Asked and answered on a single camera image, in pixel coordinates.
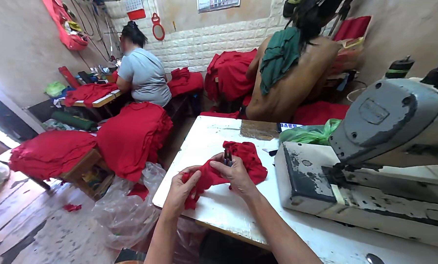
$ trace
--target bare back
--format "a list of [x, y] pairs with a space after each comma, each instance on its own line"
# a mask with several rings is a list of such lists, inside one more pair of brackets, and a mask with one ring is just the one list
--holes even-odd
[[256, 80], [246, 113], [250, 120], [288, 122], [305, 99], [315, 98], [320, 94], [340, 45], [324, 37], [311, 40], [314, 45], [307, 45], [299, 63], [292, 66], [268, 94], [262, 95], [259, 69], [270, 38], [260, 45], [247, 71], [247, 77], [256, 72]]

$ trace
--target shirtless man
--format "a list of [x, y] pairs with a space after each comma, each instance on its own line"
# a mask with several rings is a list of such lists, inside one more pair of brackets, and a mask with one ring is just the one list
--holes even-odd
[[265, 50], [272, 36], [263, 41], [251, 62], [246, 76], [255, 80], [252, 99], [246, 108], [247, 118], [256, 121], [289, 122], [298, 106], [320, 95], [340, 45], [325, 37], [320, 31], [333, 17], [341, 0], [303, 0], [291, 18], [292, 26], [300, 30], [302, 45], [298, 63], [294, 63], [283, 77], [262, 94], [260, 68]]

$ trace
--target dark hair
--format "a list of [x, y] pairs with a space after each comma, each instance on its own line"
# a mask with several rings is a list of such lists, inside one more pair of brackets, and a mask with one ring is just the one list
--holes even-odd
[[136, 25], [136, 22], [129, 21], [126, 26], [123, 27], [123, 31], [121, 35], [124, 38], [130, 39], [134, 44], [139, 45], [144, 48], [144, 45], [147, 43], [147, 37], [139, 30]]
[[311, 39], [316, 38], [324, 22], [335, 14], [342, 0], [302, 0], [294, 9], [289, 23], [301, 31], [299, 50], [303, 51]]

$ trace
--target gray shirt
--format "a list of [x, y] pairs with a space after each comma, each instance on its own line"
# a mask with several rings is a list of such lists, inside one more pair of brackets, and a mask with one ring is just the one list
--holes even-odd
[[143, 48], [137, 48], [122, 58], [118, 75], [131, 82], [131, 95], [136, 102], [151, 102], [164, 107], [172, 98], [163, 78], [162, 63]]

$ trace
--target white table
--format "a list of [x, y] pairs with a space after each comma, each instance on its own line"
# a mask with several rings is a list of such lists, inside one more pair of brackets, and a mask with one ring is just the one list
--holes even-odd
[[[366, 264], [365, 256], [372, 253], [386, 264], [438, 264], [437, 247], [359, 227], [347, 227], [335, 221], [281, 207], [274, 157], [262, 150], [276, 147], [277, 142], [241, 136], [241, 122], [230, 118], [198, 117], [157, 190], [154, 205], [163, 207], [172, 177], [178, 171], [192, 165], [203, 165], [213, 155], [224, 151], [224, 141], [249, 141], [256, 145], [258, 156], [268, 169], [268, 176], [263, 183], [257, 185], [258, 189], [323, 263]], [[228, 189], [228, 184], [212, 186], [206, 190], [199, 198], [196, 210], [187, 210], [183, 215], [195, 219], [200, 225], [268, 248], [245, 202]]]

